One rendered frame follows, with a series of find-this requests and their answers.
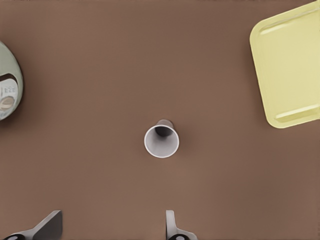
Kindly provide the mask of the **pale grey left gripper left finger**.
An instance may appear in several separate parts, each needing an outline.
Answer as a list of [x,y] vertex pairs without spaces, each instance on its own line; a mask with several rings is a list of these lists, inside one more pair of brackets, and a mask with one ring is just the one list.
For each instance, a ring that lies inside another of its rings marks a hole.
[[35,227],[12,233],[3,240],[60,240],[63,234],[63,212],[54,210]]

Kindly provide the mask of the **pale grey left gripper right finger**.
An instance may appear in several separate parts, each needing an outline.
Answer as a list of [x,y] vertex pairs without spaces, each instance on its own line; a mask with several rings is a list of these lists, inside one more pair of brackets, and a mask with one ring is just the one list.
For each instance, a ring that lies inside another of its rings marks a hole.
[[177,227],[175,213],[173,210],[166,210],[166,240],[197,240],[193,232],[182,230]]

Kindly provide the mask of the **white IKEA cup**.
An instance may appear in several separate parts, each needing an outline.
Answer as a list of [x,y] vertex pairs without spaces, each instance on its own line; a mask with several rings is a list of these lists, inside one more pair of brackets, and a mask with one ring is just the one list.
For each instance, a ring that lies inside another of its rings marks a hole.
[[145,133],[144,146],[152,156],[164,159],[177,152],[180,137],[170,120],[161,119]]

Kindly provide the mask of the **pale yellow tray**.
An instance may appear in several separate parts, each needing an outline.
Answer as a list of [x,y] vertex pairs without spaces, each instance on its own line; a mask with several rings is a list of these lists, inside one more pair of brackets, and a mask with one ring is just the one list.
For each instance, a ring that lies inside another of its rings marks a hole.
[[261,20],[249,42],[267,122],[320,120],[320,0]]

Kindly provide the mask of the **grey printed packet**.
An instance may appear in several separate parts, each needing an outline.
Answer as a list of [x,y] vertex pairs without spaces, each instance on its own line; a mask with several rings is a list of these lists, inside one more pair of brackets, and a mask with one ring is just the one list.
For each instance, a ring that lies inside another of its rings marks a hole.
[[0,111],[12,109],[18,98],[18,84],[11,74],[0,76]]

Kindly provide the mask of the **pale green bowl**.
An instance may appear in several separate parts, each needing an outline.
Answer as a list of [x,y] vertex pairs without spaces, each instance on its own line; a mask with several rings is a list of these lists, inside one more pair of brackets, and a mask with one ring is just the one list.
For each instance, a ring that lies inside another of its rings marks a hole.
[[12,109],[7,111],[0,111],[0,121],[7,118],[16,110],[16,108],[20,104],[24,90],[23,75],[20,66],[13,53],[3,42],[0,41],[0,76],[3,76],[5,74],[11,74],[12,76],[14,76],[15,80],[17,81],[18,95]]

